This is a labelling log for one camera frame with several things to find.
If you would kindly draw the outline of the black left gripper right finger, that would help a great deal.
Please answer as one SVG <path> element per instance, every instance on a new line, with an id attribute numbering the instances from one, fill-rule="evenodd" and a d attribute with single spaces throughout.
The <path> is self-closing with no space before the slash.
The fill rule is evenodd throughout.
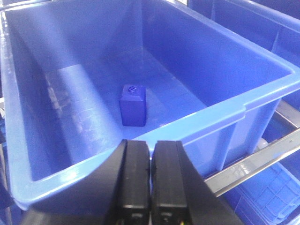
<path id="1" fill-rule="evenodd" d="M 182 142 L 158 141 L 152 155 L 154 225 L 241 225 L 189 160 Z"/>

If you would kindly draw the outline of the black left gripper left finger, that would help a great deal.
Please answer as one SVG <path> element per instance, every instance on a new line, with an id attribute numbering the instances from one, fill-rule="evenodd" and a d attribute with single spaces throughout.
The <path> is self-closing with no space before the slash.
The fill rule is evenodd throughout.
<path id="1" fill-rule="evenodd" d="M 42 183 L 23 225 L 146 225 L 150 156 L 145 141 L 122 140 Z"/>

